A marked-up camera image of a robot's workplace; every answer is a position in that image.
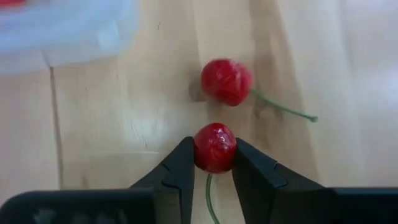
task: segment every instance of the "cherry stem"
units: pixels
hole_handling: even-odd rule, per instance
[[[206,180],[206,203],[207,203],[207,208],[209,209],[211,218],[213,219],[214,223],[215,224],[220,224],[220,221],[218,221],[216,213],[214,212],[213,205],[211,204],[210,187],[211,187],[211,179],[212,178],[213,178],[213,174],[207,175],[207,180]]]
[[[275,101],[272,101],[268,98],[266,98],[262,93],[260,93],[258,90],[252,89],[250,91],[252,94],[254,94],[256,97],[258,97],[260,100],[262,100],[265,103],[269,103],[272,106],[275,106],[276,108],[279,108],[283,111],[289,112],[291,114],[297,115],[297,116],[301,116],[303,118],[307,118],[308,120],[310,120],[311,122],[317,122],[318,121],[318,116],[312,116],[312,115],[308,115],[308,114],[304,114],[301,112],[298,112],[296,110],[292,110],[290,108],[284,107],[278,103],[276,103]]]

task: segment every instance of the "wooden surface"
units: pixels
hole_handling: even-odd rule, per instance
[[[398,185],[398,4],[391,0],[145,0],[120,56],[0,77],[0,200],[30,189],[126,188],[210,122],[327,186]],[[190,96],[207,61],[254,70],[281,113]],[[196,171],[193,223],[211,223]],[[212,194],[243,223],[231,174]]]

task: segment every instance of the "plastic container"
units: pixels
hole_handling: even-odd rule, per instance
[[[31,0],[0,9],[0,75],[116,55],[135,24],[134,0]]]

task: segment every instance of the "black tool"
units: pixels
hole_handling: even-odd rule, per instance
[[[233,179],[247,224],[398,223],[398,189],[326,188],[238,139]],[[189,224],[193,139],[121,190],[29,192],[0,209],[3,224]]]

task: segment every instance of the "wooden table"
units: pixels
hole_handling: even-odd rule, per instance
[[[32,189],[125,188],[210,122],[324,185],[398,185],[398,32],[391,0],[141,0],[120,56],[0,77],[0,201]],[[190,83],[229,57],[273,99],[198,101]],[[196,172],[193,223],[211,223]],[[212,194],[243,223],[231,174]]]

